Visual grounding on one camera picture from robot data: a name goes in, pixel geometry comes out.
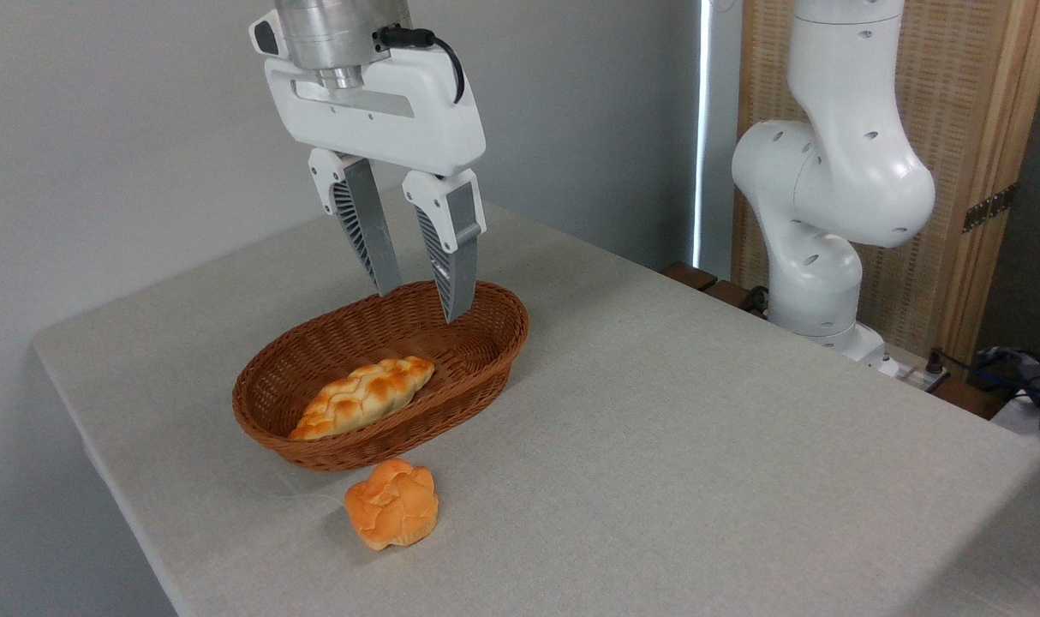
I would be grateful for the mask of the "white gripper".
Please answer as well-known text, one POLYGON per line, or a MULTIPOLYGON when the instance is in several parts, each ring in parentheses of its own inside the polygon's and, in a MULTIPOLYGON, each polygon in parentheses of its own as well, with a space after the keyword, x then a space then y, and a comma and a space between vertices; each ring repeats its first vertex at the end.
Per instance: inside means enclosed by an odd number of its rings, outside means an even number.
POLYGON ((274 10, 251 24, 249 36, 265 56, 290 136, 319 147, 308 168, 320 202, 378 294, 398 288, 402 276, 366 158, 414 169, 402 191, 417 213, 445 322, 469 311, 487 225, 476 175, 465 169, 480 159, 486 140, 449 47, 415 30, 406 10, 274 10))

